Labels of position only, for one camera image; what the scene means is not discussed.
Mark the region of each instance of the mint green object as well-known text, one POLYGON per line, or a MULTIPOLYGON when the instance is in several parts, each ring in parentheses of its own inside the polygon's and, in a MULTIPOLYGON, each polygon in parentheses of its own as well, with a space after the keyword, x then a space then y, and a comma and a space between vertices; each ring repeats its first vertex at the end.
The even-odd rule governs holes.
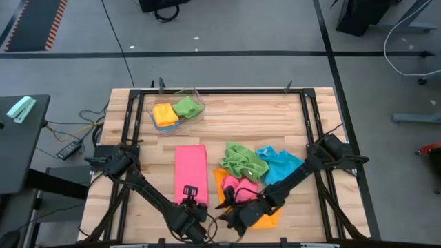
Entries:
POLYGON ((235 142, 227 142, 225 155, 227 157, 222 159, 220 165, 236 178, 246 176, 251 181, 257 182, 269 169, 267 162, 260 159, 253 151, 235 142))
POLYGON ((30 96, 24 96, 20 101, 14 104, 6 113, 6 116, 13 118, 15 123, 21 124, 30 110, 34 107, 37 101, 30 96))
POLYGON ((202 107, 193 101, 190 96, 184 97, 177 104, 173 105, 173 110, 178 116, 193 119, 202 111, 202 107))

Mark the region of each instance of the floor mat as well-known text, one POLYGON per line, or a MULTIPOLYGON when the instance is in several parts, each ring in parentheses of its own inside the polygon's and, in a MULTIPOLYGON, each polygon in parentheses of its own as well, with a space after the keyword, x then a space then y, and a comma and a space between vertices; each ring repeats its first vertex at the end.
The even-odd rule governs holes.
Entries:
POLYGON ((66 4, 67 0, 27 0, 5 51, 51 50, 66 4))

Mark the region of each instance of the wooden tabletop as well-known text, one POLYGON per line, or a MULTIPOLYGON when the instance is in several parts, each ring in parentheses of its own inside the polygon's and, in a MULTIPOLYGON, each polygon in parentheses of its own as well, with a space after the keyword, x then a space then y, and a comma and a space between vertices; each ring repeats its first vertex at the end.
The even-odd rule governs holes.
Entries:
MULTIPOLYGON (((121 140, 129 89, 114 89, 107 109, 107 117, 101 137, 102 145, 117 145, 121 140)), ((323 129, 333 129, 342 121, 332 88, 316 88, 318 109, 323 129)), ((213 216, 222 210, 214 210, 219 204, 214 182, 213 170, 220 167, 219 161, 225 156, 226 142, 236 141, 251 150, 271 145, 279 152, 282 149, 299 158, 306 158, 305 145, 307 133, 298 94, 205 94, 202 99, 206 104, 203 120, 173 136, 159 134, 152 125, 146 112, 148 103, 163 96, 147 95, 144 100, 141 131, 143 139, 141 152, 141 170, 153 186, 169 200, 174 198, 174 150, 177 145, 204 144, 207 150, 209 213, 213 216)), ((136 113, 136 101, 133 113, 136 113)), ((312 106, 308 109, 315 129, 312 106)), ((134 121, 131 122, 131 137, 134 121)), ((342 127, 335 132, 342 141, 345 133, 342 127)), ((355 177, 342 171, 334 171, 334 180, 338 200, 342 210, 364 235, 369 235, 365 211, 362 205, 355 177)), ((90 233, 107 211, 112 182, 99 178, 89 190, 81 229, 90 233)), ((331 228, 336 237, 334 215, 328 206, 331 228)), ((116 237, 119 211, 114 218, 112 237, 116 237)), ((234 242, 237 233, 226 227, 226 222, 218 221, 219 230, 214 238, 216 242, 234 242)), ((318 202, 316 182, 313 176, 291 190, 283 207, 277 228, 249 229, 241 242, 280 242, 286 237, 288 242, 323 242, 325 235, 318 202)), ((169 234, 162 215, 137 193, 131 192, 124 243, 157 243, 159 238, 166 242, 178 242, 169 234)))

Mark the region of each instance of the red object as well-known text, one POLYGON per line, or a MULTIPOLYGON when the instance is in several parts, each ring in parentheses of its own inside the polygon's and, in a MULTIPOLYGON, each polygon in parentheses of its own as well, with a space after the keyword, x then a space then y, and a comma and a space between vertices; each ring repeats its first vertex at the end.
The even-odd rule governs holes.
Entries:
POLYGON ((428 154, 430 150, 441 147, 441 142, 433 143, 431 145, 427 145, 423 148, 420 148, 416 151, 417 154, 428 154))

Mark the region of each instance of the concrete floor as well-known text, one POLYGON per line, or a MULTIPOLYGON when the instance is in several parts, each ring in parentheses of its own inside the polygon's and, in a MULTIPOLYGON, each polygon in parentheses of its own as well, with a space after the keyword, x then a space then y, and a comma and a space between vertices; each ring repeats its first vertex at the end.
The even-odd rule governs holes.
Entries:
MULTIPOLYGON (((320 0, 334 51, 382 51, 387 33, 371 28, 361 38, 335 31, 339 3, 320 0)), ((396 22, 414 1, 392 7, 382 23, 396 22)), ((0 1, 0 30, 19 0, 0 1)), ((159 23, 130 0, 105 0, 125 52, 193 52, 234 50, 325 51, 313 1, 310 0, 193 0, 181 7, 178 19, 159 23)), ((441 1, 431 3, 418 18, 441 27, 441 1)), ((441 30, 429 34, 394 34, 392 51, 440 50, 441 30)), ((119 52, 100 0, 68 2, 54 48, 45 53, 119 52)), ((393 57, 405 72, 429 72, 441 67, 435 58, 393 57)), ((275 87, 294 80, 294 87, 333 87, 325 56, 209 56, 128 58, 136 87, 149 87, 163 77, 168 87, 275 87)), ((440 81, 426 86, 397 74, 382 57, 337 57, 347 105, 360 151, 371 161, 365 171, 381 238, 441 244, 441 197, 433 190, 441 180, 430 165, 413 155, 419 147, 439 141, 435 125, 396 125, 394 112, 440 111, 440 81)), ((100 110, 115 87, 131 87, 121 58, 0 59, 0 95, 49 94, 47 119, 79 121, 84 108, 100 110)), ((53 125, 64 132, 75 126, 53 125)), ((38 147, 55 154, 63 144, 43 131, 38 147)), ((32 167, 84 165, 92 155, 87 139, 83 155, 66 162, 36 152, 32 167)), ((41 245, 76 240, 78 223, 43 225, 41 245)))

